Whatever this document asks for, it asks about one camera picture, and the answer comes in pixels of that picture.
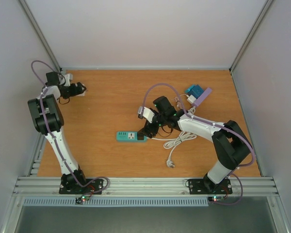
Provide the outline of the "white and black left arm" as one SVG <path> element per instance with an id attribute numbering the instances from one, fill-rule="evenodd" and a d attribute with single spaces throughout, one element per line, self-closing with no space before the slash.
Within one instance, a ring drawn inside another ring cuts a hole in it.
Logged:
<path id="1" fill-rule="evenodd" d="M 28 101 L 29 111 L 35 129 L 50 143 L 61 169 L 60 194 L 81 194 L 87 190 L 88 181 L 73 157 L 64 135 L 64 118 L 58 102 L 60 98 L 85 95 L 86 87 L 72 83 L 73 75 L 57 72 L 46 74 L 47 82 L 41 94 Z"/>

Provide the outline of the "white tiger print plug adapter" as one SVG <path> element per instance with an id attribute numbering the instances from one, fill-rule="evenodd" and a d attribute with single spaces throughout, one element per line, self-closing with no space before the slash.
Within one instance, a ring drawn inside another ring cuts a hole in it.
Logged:
<path id="1" fill-rule="evenodd" d="M 85 96 L 86 92 L 87 92 L 87 89 L 83 89 L 82 93 L 77 94 L 76 97 L 83 97 L 83 96 Z"/>

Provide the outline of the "black power adapter with cable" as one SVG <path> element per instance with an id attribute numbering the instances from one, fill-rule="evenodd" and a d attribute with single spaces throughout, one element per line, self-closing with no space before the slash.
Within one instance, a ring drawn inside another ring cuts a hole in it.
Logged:
<path id="1" fill-rule="evenodd" d="M 157 133 L 157 134 L 159 134 L 161 137 L 168 137 L 172 132 L 173 132 L 173 129 L 171 129 L 171 131 L 170 132 L 167 132 L 167 131 L 165 131 L 165 129 L 163 128 L 163 126 L 161 126 L 161 129 L 165 132 L 165 133 L 167 133 L 168 135 L 167 136 L 162 136 L 159 132 Z M 137 137 L 137 140 L 147 140 L 148 139 L 148 137 Z"/>

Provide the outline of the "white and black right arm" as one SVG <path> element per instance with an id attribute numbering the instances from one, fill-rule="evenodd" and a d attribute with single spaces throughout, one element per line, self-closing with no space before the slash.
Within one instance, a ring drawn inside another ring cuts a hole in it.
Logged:
<path id="1" fill-rule="evenodd" d="M 253 152 L 253 148 L 235 121 L 214 122 L 197 117 L 186 110 L 176 110 L 167 97 L 153 101 L 156 109 L 140 106 L 138 117 L 145 118 L 144 127 L 138 136 L 153 138 L 160 127 L 183 131 L 200 136 L 213 143 L 217 162 L 203 177 L 202 186 L 208 193 L 221 188 L 223 179 L 232 173 Z"/>

